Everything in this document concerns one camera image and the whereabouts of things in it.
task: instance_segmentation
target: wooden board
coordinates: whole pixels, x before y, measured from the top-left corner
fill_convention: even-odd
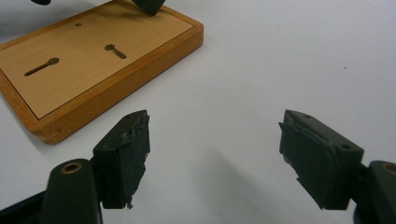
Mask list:
[[[168,7],[150,17],[109,2],[0,46],[0,90],[55,144],[199,48],[203,32]]]

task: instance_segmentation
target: keyhole-shaped slot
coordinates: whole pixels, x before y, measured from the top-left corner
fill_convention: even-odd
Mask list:
[[[119,51],[118,49],[116,49],[116,46],[113,45],[113,44],[106,45],[106,46],[105,46],[105,50],[108,50],[108,51],[113,52],[114,54],[116,54],[117,56],[119,56],[119,58],[121,58],[121,59],[126,59],[126,55],[123,54],[123,53],[122,53],[121,51]]]
[[[38,71],[50,66],[50,65],[54,65],[54,64],[58,63],[59,61],[60,61],[59,58],[51,58],[46,63],[43,63],[40,66],[38,66],[38,67],[30,70],[29,72],[25,73],[25,76],[29,77],[30,75],[32,75],[32,74],[34,74],[34,73],[36,73],[36,72],[38,72]]]

